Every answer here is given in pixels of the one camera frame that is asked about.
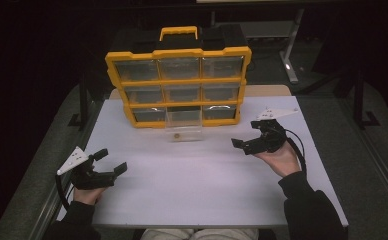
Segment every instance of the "organizer handle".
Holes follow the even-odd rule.
[[[194,33],[195,39],[198,39],[196,26],[165,27],[165,28],[162,28],[162,31],[160,33],[160,41],[163,40],[163,36],[166,34],[189,34],[189,33]]]

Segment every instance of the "person's left hand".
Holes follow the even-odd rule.
[[[101,199],[101,194],[107,188],[97,188],[92,190],[80,190],[75,187],[73,190],[73,201],[95,205]]]

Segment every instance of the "haptic device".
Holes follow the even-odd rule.
[[[60,176],[62,174],[72,170],[70,181],[73,186],[81,190],[90,190],[114,186],[116,178],[126,172],[128,169],[126,162],[115,167],[113,172],[99,173],[94,171],[94,160],[99,161],[108,154],[107,149],[102,149],[92,155],[87,155],[81,148],[76,147],[62,167],[57,171],[56,186],[63,206],[66,209],[69,207],[69,203],[64,196],[63,188],[61,186]]]
[[[296,152],[297,157],[299,158],[302,171],[306,173],[307,170],[306,161],[304,159],[304,147],[301,139],[294,132],[282,127],[276,120],[276,118],[287,116],[297,112],[297,109],[272,109],[267,107],[265,111],[263,111],[256,117],[255,121],[250,122],[251,127],[253,129],[260,130],[260,137],[248,141],[231,138],[232,145],[235,148],[243,149],[245,155],[250,155],[261,152],[273,153],[279,148],[281,148],[284,142],[287,141]],[[286,132],[292,133],[299,139],[302,145],[303,153],[300,152],[294,141],[291,138],[287,137]]]

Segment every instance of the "person's right hand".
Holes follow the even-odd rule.
[[[253,156],[262,159],[281,177],[301,171],[297,161],[297,155],[287,141],[285,141],[280,149],[273,153],[261,152]]]

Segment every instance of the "metal stand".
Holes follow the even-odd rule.
[[[281,56],[281,59],[282,59],[282,63],[284,64],[284,67],[285,67],[285,71],[287,72],[290,83],[292,84],[297,84],[299,80],[297,79],[296,73],[294,72],[293,66],[291,65],[289,58],[290,58],[290,54],[291,54],[291,50],[293,48],[294,42],[296,40],[297,31],[299,30],[299,27],[300,27],[300,22],[303,16],[303,12],[304,12],[304,9],[298,10],[294,23],[291,26],[290,36],[288,37],[288,45],[285,48],[285,50],[279,52],[279,55]]]

